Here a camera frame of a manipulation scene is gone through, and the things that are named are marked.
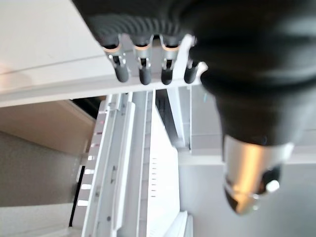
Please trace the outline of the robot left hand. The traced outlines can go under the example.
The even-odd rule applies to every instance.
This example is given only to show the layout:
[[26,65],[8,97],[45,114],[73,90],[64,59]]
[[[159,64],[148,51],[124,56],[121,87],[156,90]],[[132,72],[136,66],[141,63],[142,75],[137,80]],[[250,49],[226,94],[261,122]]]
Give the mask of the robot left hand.
[[185,81],[200,76],[214,97],[222,127],[224,190],[243,215],[278,189],[316,103],[316,3],[313,0],[76,0],[74,5],[126,81],[119,35],[164,48],[162,82],[171,82],[174,51],[195,37]]

